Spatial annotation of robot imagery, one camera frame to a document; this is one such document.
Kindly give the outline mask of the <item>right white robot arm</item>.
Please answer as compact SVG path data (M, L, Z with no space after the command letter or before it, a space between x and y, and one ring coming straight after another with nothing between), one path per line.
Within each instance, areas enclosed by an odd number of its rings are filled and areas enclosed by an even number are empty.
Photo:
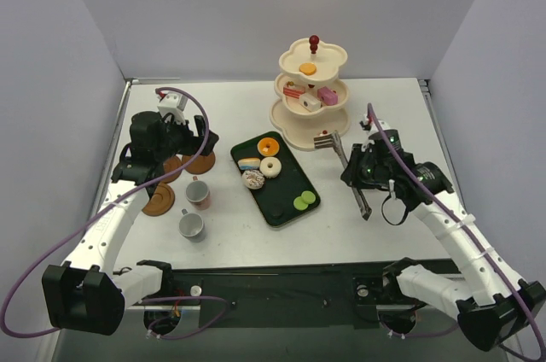
M527 282L501 259L437 165L415 162L395 135L375 137L366 145L353 144L340 178L354 189L385 191L400 200L406 213L432 232L463 276L457 283L402 259L380 281L385 298L401 301L407 296L435 307L485 352L535 326L545 303L544 286Z

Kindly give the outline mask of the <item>pink block cake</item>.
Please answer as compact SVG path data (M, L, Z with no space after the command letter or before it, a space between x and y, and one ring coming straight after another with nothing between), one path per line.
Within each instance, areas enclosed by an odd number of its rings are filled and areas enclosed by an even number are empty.
M337 92L327 86L323 86L317 90L317 98L326 106L334 106L339 102Z

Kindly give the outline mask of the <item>chocolate layer cake slice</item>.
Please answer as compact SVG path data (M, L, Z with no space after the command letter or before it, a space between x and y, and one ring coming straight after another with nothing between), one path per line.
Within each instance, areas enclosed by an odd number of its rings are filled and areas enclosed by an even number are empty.
M313 138L314 149L329 149L333 148L334 140L328 131L321 131Z

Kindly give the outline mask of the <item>metal tongs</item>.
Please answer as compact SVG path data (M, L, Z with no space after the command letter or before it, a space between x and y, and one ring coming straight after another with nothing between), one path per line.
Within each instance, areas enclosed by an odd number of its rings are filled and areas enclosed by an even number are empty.
M340 162L343 166L343 168L347 168L348 167L348 160L346 158L346 153L345 151L343 150L343 145L342 145L342 142L341 142L341 139L340 139L340 135L337 131L334 131L332 134L331 134L331 137L333 139L333 148L334 148L334 151L335 153L339 156L340 158ZM355 197L355 200L357 202L357 205L359 207L359 211L360 211L360 214L361 214L361 217L367 221L370 216L371 216L371 213L372 213L372 208L371 206L368 204L366 198L364 197L363 195L363 192L355 187L351 187L351 191Z

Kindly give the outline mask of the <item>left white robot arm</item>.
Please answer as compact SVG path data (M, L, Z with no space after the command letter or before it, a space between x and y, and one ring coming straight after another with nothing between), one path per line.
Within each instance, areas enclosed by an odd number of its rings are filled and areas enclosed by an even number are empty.
M196 115L194 120L191 131L173 113L144 111L132 117L131 140L122 148L97 218L63 263L48 266L42 276L54 327L110 336L125 309L147 297L157 304L173 298L170 264L140 260L122 275L114 273L114 266L138 214L167 177L165 162L175 155L212 152L218 135L210 132L207 117Z

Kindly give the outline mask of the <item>pink strawberry cake slice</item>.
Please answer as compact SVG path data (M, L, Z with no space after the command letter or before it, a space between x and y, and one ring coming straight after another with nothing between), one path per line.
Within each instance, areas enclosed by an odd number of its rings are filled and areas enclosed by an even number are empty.
M299 99L305 94L305 87L303 85L296 85L293 81L288 81L282 87L282 93L286 97Z

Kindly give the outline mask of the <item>white block cake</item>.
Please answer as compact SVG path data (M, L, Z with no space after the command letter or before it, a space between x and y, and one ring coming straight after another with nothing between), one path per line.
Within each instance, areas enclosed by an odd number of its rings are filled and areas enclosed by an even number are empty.
M298 101L310 113L314 113L322 107L321 101L309 93L301 94Z

